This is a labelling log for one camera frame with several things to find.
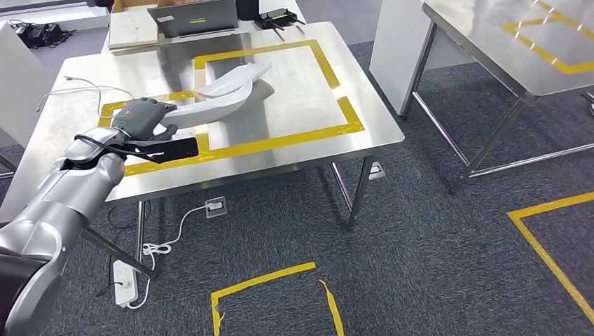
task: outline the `white curved object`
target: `white curved object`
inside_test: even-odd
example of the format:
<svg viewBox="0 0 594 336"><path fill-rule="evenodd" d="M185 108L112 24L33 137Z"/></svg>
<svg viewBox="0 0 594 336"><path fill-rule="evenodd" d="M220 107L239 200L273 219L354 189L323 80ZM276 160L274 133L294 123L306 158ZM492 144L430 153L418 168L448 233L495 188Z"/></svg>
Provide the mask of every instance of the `white curved object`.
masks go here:
<svg viewBox="0 0 594 336"><path fill-rule="evenodd" d="M206 98L229 95L231 92L239 90L249 79L254 82L267 72L268 69L270 69L270 63L248 63L240 65L225 73L216 81L198 90L198 94Z"/></svg>
<svg viewBox="0 0 594 336"><path fill-rule="evenodd" d="M250 63L238 66L198 91L200 95L212 99L180 106L165 115L161 125L188 128L225 118L243 105L251 94L253 82L268 69L270 64Z"/></svg>

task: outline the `floor outlet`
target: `floor outlet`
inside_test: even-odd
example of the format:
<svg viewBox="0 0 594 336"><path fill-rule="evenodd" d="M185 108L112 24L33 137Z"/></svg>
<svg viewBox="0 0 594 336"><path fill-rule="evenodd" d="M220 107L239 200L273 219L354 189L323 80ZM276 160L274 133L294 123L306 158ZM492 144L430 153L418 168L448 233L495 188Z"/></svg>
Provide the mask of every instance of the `floor outlet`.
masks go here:
<svg viewBox="0 0 594 336"><path fill-rule="evenodd" d="M205 202L206 218L213 218L227 214L227 201L225 197L209 199Z"/></svg>
<svg viewBox="0 0 594 336"><path fill-rule="evenodd" d="M113 282L116 287L116 305L126 307L129 302L138 299L136 270L119 260L113 263Z"/></svg>
<svg viewBox="0 0 594 336"><path fill-rule="evenodd" d="M371 165L371 171L369 172L369 181L375 179L381 179L382 177L386 176L386 172L382 168L382 165L379 162L374 162Z"/></svg>

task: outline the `white cable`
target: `white cable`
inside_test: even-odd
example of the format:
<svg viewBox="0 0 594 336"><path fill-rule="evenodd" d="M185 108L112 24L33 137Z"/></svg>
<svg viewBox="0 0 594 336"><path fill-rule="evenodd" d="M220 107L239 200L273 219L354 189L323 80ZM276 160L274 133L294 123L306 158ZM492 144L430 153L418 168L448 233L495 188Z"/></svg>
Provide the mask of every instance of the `white cable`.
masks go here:
<svg viewBox="0 0 594 336"><path fill-rule="evenodd" d="M159 245L151 244L151 243L142 244L142 254L144 254L145 256L151 256L151 260L153 261L153 266L151 267L151 270L153 270L153 271L155 270L155 254L169 254L169 252L171 252L171 244L177 243L179 241L179 239L181 238L181 228L184 226L184 221L186 220L188 215L193 212L196 212L198 210L203 210L204 208L206 208L206 206L201 206L199 208L191 209L190 211L186 212L184 217L181 218L181 222L179 223L179 232L177 234L176 239L173 239L172 241L168 241L166 243L159 244ZM144 299L142 299L142 302L140 302L139 305L132 306L132 305L130 305L130 303L127 303L126 307L128 307L130 309L138 309L138 308L142 307L142 305L144 305L144 303L146 302L146 299L149 297L149 286L150 285L151 285L151 280L149 279L146 282L146 290L144 291Z"/></svg>
<svg viewBox="0 0 594 336"><path fill-rule="evenodd" d="M71 76L65 76L65 77L66 77L67 81L83 81L83 82L91 84L92 86L90 86L90 87L73 87L73 88L69 88L69 89L59 89L59 90L54 90L52 92L49 92L41 98L41 100L39 101L39 104L37 104L37 109L35 110L35 112L39 112L41 110L41 105L43 105L43 103L47 100L47 98L50 95L61 95L61 94L74 93L74 92L80 92L80 91L86 91L86 90L96 90L99 94L99 96L98 96L99 99L97 100L97 115L101 119L110 119L111 116L104 117L101 115L101 98L102 98L101 91L102 90L121 91L121 92L124 92L125 94L129 95L130 98L132 98L132 100L134 100L134 96L129 91L124 90L122 88L115 87L115 86L109 86L109 85L95 85L90 80L86 80L84 78L79 78L79 77L71 77Z"/></svg>

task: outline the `yellow tape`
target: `yellow tape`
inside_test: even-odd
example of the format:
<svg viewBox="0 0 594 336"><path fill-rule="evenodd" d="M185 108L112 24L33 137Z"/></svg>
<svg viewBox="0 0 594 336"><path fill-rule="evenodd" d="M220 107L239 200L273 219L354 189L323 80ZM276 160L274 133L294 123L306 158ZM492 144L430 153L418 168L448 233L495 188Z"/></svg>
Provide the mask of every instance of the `yellow tape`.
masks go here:
<svg viewBox="0 0 594 336"><path fill-rule="evenodd" d="M220 149L209 149L208 135L200 134L196 136L198 140L198 156L189 157L187 159L175 160L162 164L153 162L143 162L138 164L131 164L125 167L125 175L132 176L143 174L146 172L155 172L161 169L168 169L174 167L181 167L185 165L194 165L197 163L204 163L213 160L224 158L232 158L240 155L248 155L261 151L268 151L274 148L290 146L294 144L301 144L309 141L316 141L330 137L337 137L339 135L355 133L364 130L359 117L354 112L354 109L348 98L343 97L338 100L338 105L343 110L345 118L348 123L344 125L326 127L322 129L315 129L309 132L291 134L286 136L279 136L277 138L258 140L248 143L240 143L238 145L229 146Z"/></svg>
<svg viewBox="0 0 594 336"><path fill-rule="evenodd" d="M563 15L560 11L554 9L554 7L542 2L536 2L540 7L542 7L545 11L548 11L552 16L546 18L539 18L539 19L532 19L526 20L521 22L510 22L502 24L502 28L514 36L515 39L519 40L524 46L530 48L534 53L540 56L543 60L550 63L555 69L557 69L562 74L566 75L574 75L574 74L582 74L585 72L594 71L594 62L583 62L578 64L565 64L563 61L560 61L557 57L546 51L544 48L538 46L536 43L532 42L526 36L523 36L518 30L521 27L526 26L535 26L535 25L544 25L546 23L551 22L564 22L566 25L569 25L572 28L579 30L582 34L586 35L590 39L594 40L594 33L590 31L588 28L585 28L581 24L577 24L575 21L571 20L567 16Z"/></svg>
<svg viewBox="0 0 594 336"><path fill-rule="evenodd" d="M231 287L227 287L227 288L224 288L224 289L221 289L221 290L211 293L210 294L210 301L211 301L210 307L211 307L211 311L212 311L212 330L213 330L214 336L219 336L220 332L221 332L222 318L221 318L221 315L219 314L219 308L218 308L220 298L230 295L230 294L233 294L233 293L236 293L236 292L239 292L239 291L242 291L246 288L262 284L267 281L286 277L287 275L291 275L291 274L295 274L295 273L299 273L299 272L303 272L303 271L312 270L315 267L316 267L315 262L307 262L305 264L281 269L280 271L272 272L272 273L269 273L269 274L266 274L263 276L258 276L256 278L250 279L248 281L243 281L243 282L233 285Z"/></svg>
<svg viewBox="0 0 594 336"><path fill-rule="evenodd" d="M279 45L272 45L262 48L254 48L248 50L237 50L230 52L221 52L218 54L199 56L194 59L194 67L196 69L204 69L206 62L213 60L224 60L231 57L241 57L246 55L254 55L258 53L268 53L276 50L285 50L290 48L309 47L321 69L328 86L331 89L336 89L340 86L330 63L326 59L322 48L316 40L298 41L293 43L284 43ZM171 94L164 94L157 97L152 97L162 101L175 101L180 99L188 98L197 99L198 96L193 91L175 92ZM286 136L279 136L272 139L263 139L259 141L253 141L249 143L241 143L234 146L229 146L220 149L211 150L208 142L208 134L198 134L196 139L198 140L199 155L196 157L190 157L187 159L176 160L166 162L163 164L156 164L153 162L143 162L138 164L131 164L125 167L125 176L133 176L137 174L143 174L147 172L155 172L162 169L169 169L180 167L184 165L195 165L199 163L209 162L212 160L219 160L224 158L231 158L234 156L248 155L261 151L269 151L274 148L280 148L284 146L290 146L295 144L301 144L309 141L322 140L330 137L337 137L339 135L350 134L360 132L364 130L364 127L357 116L352 104L347 97L341 97L336 100L340 110L343 112L347 121L344 125L337 125L332 127L326 127L322 129L314 129L312 131L291 134ZM102 108L102 116L109 117L113 115L116 109L121 109L127 104L127 101L121 101L117 103L105 104ZM110 119L100 119L100 127L108 127L111 123Z"/></svg>
<svg viewBox="0 0 594 336"><path fill-rule="evenodd" d="M336 78L336 75L334 74L334 71L332 70L330 63L328 62L328 59L326 59L326 55L324 54L324 51L322 51L322 47L319 46L319 43L316 40L297 41L278 45L270 45L268 47L220 52L218 54L198 56L194 58L194 69L203 70L206 67L206 62L209 61L225 60L228 58L244 57L255 54L270 53L273 51L300 47L310 47L319 65L319 68L322 70L322 73L324 74L324 77L326 78L326 81L328 82L330 88L333 90L339 87L340 83L338 82L338 79Z"/></svg>
<svg viewBox="0 0 594 336"><path fill-rule="evenodd" d="M515 210L509 212L508 214L513 214L515 217L524 218L528 216L533 216L537 214L542 214L543 212L548 212L551 210L556 210L560 208L569 207L575 204L585 203L594 200L594 192L587 192L582 195L571 196L563 199L558 199L556 201L547 202L539 205L529 206L528 208Z"/></svg>
<svg viewBox="0 0 594 336"><path fill-rule="evenodd" d="M330 312L332 313L332 319L334 320L334 328L336 329L336 334L338 336L345 336L345 331L343 329L343 320L340 319L340 314L338 313L338 307L336 306L336 301L334 300L334 295L330 293L328 289L328 285L321 279L319 282L324 285L324 289L326 290L326 298L328 299L328 306L330 307Z"/></svg>
<svg viewBox="0 0 594 336"><path fill-rule="evenodd" d="M561 285L565 287L565 290L569 293L569 295L571 295L571 297L574 299L574 301L577 303L577 305L581 308L583 313L586 315L586 317L588 317L588 319L594 326L594 311L592 310L592 307L590 307L590 305L586 302L583 296L581 296L580 292L577 290L577 288L575 288L574 284L572 284L572 282L569 280L569 278L567 278L565 273L563 273L559 266L557 266L557 263L545 251L545 249L537 241L537 239L534 238L534 236L528 230L526 225L524 225L522 220L519 217L515 216L513 212L509 212L507 214L509 218L513 221L513 223L516 224L516 227L518 228L518 230L520 230L526 241L528 241L530 246L532 246L532 248L538 253L542 261L544 261L546 266L548 266L548 268L555 275L555 277L557 277L557 280L559 280Z"/></svg>
<svg viewBox="0 0 594 336"><path fill-rule="evenodd" d="M586 317L590 320L592 325L594 326L594 311L592 307L587 303L587 301L583 298L574 284L569 280L567 275L559 268L557 263L554 259L546 252L544 247L538 242L536 237L528 230L524 222L522 222L522 218L526 218L529 216L542 214L548 211L560 209L563 207L570 207L575 204L580 204L584 202L590 202L594 200L594 192L588 192L582 195L576 195L572 197L567 197L564 199L559 199L553 202L543 203L535 206L529 206L528 208L510 211L507 213L507 216L513 221L513 224L516 225L522 236L526 239L528 244L532 246L534 251L540 256L542 261L546 264L546 266L551 270L551 272L555 275L557 280L561 283L561 285L565 288L565 290L569 293L569 295L574 299Z"/></svg>

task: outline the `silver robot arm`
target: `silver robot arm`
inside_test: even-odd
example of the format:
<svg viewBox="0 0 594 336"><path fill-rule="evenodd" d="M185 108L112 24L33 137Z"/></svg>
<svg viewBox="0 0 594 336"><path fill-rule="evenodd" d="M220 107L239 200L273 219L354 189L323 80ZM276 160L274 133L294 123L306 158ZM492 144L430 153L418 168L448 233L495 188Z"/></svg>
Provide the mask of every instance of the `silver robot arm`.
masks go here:
<svg viewBox="0 0 594 336"><path fill-rule="evenodd" d="M75 137L27 207L0 228L0 331L31 335L59 295L69 256L111 190L124 176L127 155L161 163L198 154L195 139L168 140L155 126L175 105L130 102L110 128Z"/></svg>

